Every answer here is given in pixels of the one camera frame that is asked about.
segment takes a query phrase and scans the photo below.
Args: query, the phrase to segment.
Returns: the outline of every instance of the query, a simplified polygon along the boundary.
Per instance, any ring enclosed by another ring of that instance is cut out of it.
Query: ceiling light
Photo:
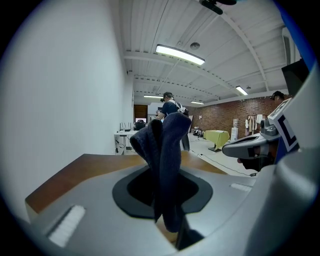
[[[162,96],[153,96],[153,95],[144,95],[145,98],[156,98],[156,99],[162,99]]]
[[[248,93],[246,93],[246,91],[244,89],[241,88],[241,86],[237,86],[236,89],[242,93],[243,95],[248,95]]]
[[[191,103],[194,103],[194,104],[204,104],[203,102],[196,102],[196,101],[191,101]]]
[[[173,48],[173,47],[168,47],[168,46],[165,46],[165,45],[162,45],[162,44],[158,44],[156,46],[156,49],[155,51],[157,53],[161,53],[161,54],[168,54],[168,55],[172,55],[172,56],[175,56],[175,57],[178,57],[180,59],[184,59],[184,60],[187,60],[187,61],[190,61],[190,62],[194,62],[198,65],[202,65],[203,63],[205,63],[205,60],[203,58],[200,58],[198,56],[195,56],[191,53],[188,53],[184,50],[179,50],[179,49],[176,49],[176,48]]]

